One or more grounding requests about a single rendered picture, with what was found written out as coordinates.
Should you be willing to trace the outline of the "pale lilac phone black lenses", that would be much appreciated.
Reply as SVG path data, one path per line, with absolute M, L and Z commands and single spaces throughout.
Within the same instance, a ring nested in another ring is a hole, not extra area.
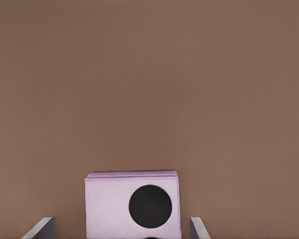
M 85 178 L 87 239 L 181 239 L 176 171 L 93 172 Z

